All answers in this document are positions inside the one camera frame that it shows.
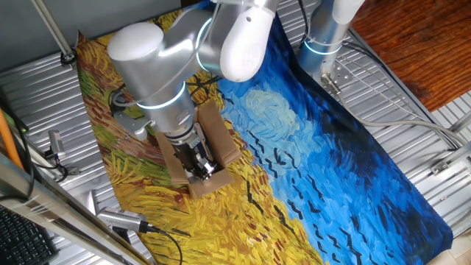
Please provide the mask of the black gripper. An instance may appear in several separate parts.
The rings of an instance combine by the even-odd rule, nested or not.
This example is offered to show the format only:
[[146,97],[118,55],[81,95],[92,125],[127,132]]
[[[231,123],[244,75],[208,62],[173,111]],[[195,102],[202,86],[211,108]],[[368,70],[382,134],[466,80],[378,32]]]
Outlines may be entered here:
[[195,130],[171,139],[177,158],[186,169],[185,173],[189,183],[204,182],[216,171],[217,164],[207,159],[201,138]]

